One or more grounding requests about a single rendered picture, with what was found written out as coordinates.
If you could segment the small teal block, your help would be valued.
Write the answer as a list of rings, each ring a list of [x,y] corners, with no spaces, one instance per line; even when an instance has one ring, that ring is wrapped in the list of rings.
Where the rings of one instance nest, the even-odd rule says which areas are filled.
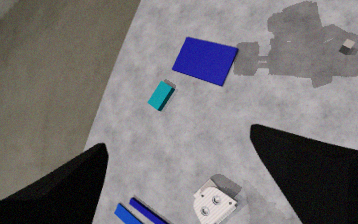
[[[147,103],[156,110],[162,111],[174,90],[174,88],[161,81]]]

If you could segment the dark blue flat rectangular plate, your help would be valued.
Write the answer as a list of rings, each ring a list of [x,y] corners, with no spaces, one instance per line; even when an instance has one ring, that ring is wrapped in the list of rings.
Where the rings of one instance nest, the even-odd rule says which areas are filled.
[[[172,70],[222,86],[238,48],[186,37]]]

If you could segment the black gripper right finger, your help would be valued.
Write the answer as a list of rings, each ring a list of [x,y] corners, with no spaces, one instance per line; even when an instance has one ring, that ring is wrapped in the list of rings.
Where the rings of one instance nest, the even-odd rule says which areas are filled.
[[[303,224],[358,224],[358,150],[259,124],[250,139]]]

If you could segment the blue flat bar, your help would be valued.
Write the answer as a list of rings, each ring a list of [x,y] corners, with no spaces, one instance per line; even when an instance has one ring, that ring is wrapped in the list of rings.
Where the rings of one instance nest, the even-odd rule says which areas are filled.
[[[132,207],[135,207],[142,215],[144,215],[148,220],[151,220],[155,224],[169,224],[160,216],[158,216],[155,212],[149,210],[146,206],[140,203],[134,197],[131,198],[130,203]]]
[[[143,224],[137,217],[130,213],[120,202],[114,212],[126,224]]]

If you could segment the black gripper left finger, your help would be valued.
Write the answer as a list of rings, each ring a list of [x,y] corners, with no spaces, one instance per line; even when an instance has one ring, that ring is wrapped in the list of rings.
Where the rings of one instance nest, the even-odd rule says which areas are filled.
[[[106,144],[97,143],[0,200],[0,224],[92,224],[108,160]]]

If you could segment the grey metal plate with two holes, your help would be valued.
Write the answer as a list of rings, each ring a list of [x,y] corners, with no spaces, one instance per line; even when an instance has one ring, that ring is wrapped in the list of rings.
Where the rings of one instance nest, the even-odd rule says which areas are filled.
[[[219,197],[220,202],[215,198]],[[238,201],[215,186],[204,189],[194,202],[194,211],[201,224],[213,224]],[[208,213],[203,212],[208,209]]]

